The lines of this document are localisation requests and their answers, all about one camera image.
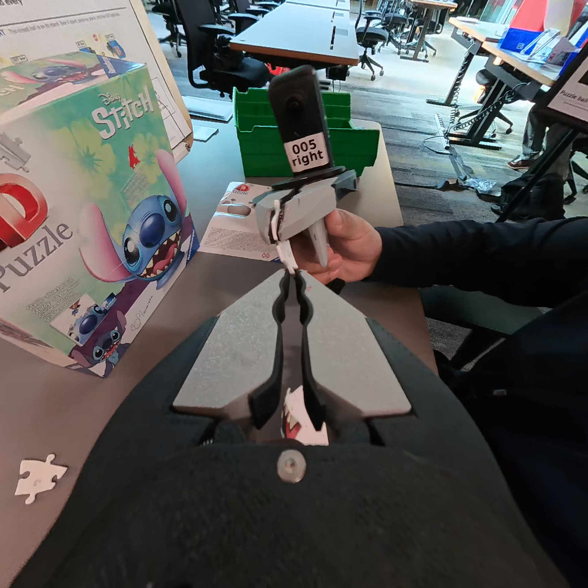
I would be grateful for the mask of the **black office chair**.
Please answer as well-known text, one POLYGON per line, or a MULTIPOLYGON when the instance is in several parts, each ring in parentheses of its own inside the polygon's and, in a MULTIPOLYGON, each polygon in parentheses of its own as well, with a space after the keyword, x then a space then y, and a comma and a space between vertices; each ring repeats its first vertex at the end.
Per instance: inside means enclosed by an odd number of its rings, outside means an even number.
POLYGON ((363 54, 359 58, 358 65, 362 70, 365 69, 365 67, 369 68, 371 71, 371 81, 376 80, 374 66, 379 68, 379 76, 383 76, 384 74, 383 66, 368 55, 368 52, 370 52, 371 55, 375 55, 376 46, 389 39, 387 31, 376 25, 376 22, 380 22, 382 18, 382 15, 375 11, 367 11, 365 14, 360 11, 355 23, 357 44, 364 49, 363 54))
POLYGON ((233 33, 217 25, 209 1, 175 1, 187 42, 187 76, 197 89, 232 97, 233 89, 264 88, 273 78, 267 65, 231 48, 233 33))

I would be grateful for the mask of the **person's right forearm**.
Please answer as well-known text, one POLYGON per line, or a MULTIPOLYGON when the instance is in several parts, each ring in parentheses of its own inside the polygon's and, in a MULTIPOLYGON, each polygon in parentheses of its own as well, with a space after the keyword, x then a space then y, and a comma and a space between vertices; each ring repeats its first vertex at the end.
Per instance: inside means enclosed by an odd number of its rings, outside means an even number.
POLYGON ((556 307, 587 289, 587 218, 473 220, 377 228, 382 253, 365 281, 454 286, 521 306, 556 307))

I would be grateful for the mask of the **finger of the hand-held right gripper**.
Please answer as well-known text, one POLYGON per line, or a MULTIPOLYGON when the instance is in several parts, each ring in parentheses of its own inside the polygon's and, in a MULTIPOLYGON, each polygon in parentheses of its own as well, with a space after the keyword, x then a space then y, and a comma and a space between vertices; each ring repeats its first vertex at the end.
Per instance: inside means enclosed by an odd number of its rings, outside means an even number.
POLYGON ((262 239, 268 245, 278 241, 277 229, 282 212, 281 193, 263 193, 254 198, 254 214, 262 239))
POLYGON ((336 207, 336 190, 328 183, 311 183, 281 204, 277 237, 285 241, 322 220, 336 207))

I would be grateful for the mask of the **black sign stand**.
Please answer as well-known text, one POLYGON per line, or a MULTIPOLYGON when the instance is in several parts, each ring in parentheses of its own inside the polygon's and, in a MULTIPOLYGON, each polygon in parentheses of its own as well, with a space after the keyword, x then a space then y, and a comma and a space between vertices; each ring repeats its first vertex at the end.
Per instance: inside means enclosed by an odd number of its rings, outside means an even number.
POLYGON ((525 187, 518 191, 516 196, 508 204, 507 208, 504 208, 503 212, 498 215, 498 222, 509 220, 509 216, 525 201, 530 190, 545 174, 557 173, 564 182, 564 177, 569 170, 569 160, 573 143, 579 136, 580 132, 577 129, 569 129, 569 132, 558 144, 552 146, 549 150, 546 149, 531 168, 522 175, 527 178, 531 177, 530 181, 525 187))

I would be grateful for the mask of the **green plastic crate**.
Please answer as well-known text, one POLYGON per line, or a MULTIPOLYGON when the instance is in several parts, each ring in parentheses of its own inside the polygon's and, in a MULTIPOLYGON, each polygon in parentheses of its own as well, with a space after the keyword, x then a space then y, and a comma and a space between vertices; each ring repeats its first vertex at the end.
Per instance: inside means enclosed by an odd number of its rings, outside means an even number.
MULTIPOLYGON (((354 169, 360 176, 373 166, 379 147, 379 130, 358 127, 351 121, 351 96, 322 92, 334 163, 354 169)), ((233 113, 246 177, 288 177, 292 170, 266 89, 239 92, 233 88, 233 113)))

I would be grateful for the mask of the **white printed leaflet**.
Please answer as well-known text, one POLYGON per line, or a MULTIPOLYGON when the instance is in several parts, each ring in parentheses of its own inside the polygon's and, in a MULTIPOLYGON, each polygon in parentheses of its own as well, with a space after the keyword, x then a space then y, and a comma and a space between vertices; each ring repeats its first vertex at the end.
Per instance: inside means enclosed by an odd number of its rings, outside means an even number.
POLYGON ((231 182, 200 240, 199 252, 280 262, 276 246, 262 239, 252 201, 269 186, 231 182))

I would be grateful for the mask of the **black backpack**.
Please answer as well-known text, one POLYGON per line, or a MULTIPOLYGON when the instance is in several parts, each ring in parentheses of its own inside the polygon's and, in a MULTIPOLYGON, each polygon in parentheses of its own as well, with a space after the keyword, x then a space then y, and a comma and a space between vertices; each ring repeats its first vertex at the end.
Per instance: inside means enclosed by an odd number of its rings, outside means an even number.
MULTIPOLYGON (((492 207, 492 212, 500 215, 518 191, 528 184, 530 179, 531 177, 521 176, 504 184, 497 201, 498 206, 492 207)), ((525 201, 509 216, 509 220, 525 222, 539 218, 546 221, 564 219, 563 190, 564 182, 557 173, 545 174, 530 190, 525 201)))

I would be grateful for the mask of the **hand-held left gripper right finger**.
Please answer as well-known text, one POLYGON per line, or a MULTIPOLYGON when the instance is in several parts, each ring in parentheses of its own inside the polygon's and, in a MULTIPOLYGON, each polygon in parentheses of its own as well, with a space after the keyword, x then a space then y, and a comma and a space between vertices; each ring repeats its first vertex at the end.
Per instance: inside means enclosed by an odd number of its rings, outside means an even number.
POLYGON ((295 283, 303 395, 313 427, 408 414, 411 404, 367 317, 303 270, 295 283))

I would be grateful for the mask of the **person's dark clothed body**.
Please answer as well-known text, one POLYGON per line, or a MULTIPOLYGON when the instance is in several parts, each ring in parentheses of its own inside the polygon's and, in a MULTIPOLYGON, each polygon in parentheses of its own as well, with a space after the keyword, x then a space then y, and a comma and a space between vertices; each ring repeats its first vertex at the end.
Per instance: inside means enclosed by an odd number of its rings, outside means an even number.
POLYGON ((436 352, 529 526, 572 587, 587 587, 587 292, 470 356, 436 352))

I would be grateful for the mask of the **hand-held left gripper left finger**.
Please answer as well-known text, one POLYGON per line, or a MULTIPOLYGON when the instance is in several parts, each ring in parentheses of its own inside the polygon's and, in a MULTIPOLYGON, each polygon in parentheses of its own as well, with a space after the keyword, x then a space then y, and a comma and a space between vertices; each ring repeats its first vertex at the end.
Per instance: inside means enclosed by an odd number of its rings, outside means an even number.
POLYGON ((282 323, 290 275, 278 270, 227 307, 207 336, 173 407, 261 429, 281 399, 282 323))

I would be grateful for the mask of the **printed instruction board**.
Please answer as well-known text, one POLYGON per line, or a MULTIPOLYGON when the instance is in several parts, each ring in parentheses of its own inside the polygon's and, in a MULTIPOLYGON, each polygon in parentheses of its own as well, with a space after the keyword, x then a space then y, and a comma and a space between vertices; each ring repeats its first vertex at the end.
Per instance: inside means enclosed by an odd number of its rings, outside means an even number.
POLYGON ((192 123, 142 1, 1 1, 1 67, 71 53, 144 63, 179 162, 192 123))

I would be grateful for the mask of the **white sign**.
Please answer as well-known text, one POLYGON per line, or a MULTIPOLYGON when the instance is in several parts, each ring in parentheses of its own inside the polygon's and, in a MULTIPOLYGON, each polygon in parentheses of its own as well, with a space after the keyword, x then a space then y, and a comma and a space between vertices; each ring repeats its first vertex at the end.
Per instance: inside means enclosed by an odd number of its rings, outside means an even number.
POLYGON ((579 127, 587 127, 587 53, 577 55, 549 91, 549 114, 579 127))

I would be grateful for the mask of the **wooden top desk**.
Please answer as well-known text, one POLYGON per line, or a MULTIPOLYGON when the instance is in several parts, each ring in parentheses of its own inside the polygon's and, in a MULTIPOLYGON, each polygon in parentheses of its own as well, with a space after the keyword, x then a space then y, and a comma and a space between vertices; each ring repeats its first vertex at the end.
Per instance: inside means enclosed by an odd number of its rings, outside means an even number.
POLYGON ((444 100, 428 99, 432 105, 451 107, 452 121, 448 123, 451 144, 498 150, 501 145, 490 135, 490 128, 500 110, 518 99, 535 102, 542 87, 551 87, 560 74, 561 67, 548 63, 525 62, 518 53, 503 51, 497 43, 508 28, 489 22, 469 22, 451 18, 454 27, 452 39, 466 48, 458 74, 444 100), (459 93, 465 75, 476 56, 487 58, 484 70, 490 75, 490 88, 476 112, 469 112, 458 119, 459 93))

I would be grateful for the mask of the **grey power strip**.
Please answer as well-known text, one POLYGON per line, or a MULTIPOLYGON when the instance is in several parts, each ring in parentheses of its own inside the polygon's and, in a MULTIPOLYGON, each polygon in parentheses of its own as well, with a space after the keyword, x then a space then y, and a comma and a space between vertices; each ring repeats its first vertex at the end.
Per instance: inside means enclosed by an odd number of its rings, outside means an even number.
POLYGON ((443 151, 455 155, 454 148, 452 147, 449 140, 449 131, 446 129, 443 119, 439 113, 435 114, 434 122, 436 125, 435 136, 439 139, 443 151))

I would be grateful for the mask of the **blue box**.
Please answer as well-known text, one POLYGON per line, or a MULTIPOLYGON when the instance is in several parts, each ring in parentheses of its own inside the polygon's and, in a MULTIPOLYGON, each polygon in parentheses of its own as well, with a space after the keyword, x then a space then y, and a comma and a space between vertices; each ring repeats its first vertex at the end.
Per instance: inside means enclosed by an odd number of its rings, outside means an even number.
POLYGON ((518 53, 522 61, 559 66, 564 65, 570 55, 574 56, 580 51, 556 28, 542 32, 508 28, 497 45, 503 51, 518 53))

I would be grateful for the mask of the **long wooden edged desk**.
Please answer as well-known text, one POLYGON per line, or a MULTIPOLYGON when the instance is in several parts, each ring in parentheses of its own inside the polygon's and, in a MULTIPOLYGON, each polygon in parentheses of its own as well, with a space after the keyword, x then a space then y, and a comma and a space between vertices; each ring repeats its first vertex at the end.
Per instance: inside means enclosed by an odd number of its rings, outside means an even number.
POLYGON ((239 33, 231 50, 273 66, 317 70, 359 62, 355 27, 349 10, 286 2, 239 33))

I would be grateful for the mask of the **person's right hand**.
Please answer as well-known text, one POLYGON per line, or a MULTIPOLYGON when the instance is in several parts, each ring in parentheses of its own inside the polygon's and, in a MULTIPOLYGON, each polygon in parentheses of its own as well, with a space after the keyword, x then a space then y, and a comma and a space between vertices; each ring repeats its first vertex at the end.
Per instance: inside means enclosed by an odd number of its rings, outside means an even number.
POLYGON ((323 284, 340 278, 358 282, 369 277, 382 253, 379 232, 364 219, 341 209, 325 217, 327 230, 327 264, 321 266, 310 237, 299 233, 291 241, 299 269, 323 284))

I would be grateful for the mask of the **cartoon print puzzle box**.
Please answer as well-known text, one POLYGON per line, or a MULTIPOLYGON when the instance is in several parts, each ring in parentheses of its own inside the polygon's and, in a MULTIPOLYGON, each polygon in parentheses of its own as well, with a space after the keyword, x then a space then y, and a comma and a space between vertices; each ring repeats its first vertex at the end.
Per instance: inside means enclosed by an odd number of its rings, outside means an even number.
POLYGON ((1 70, 1 339, 108 377, 198 249, 148 67, 1 70))

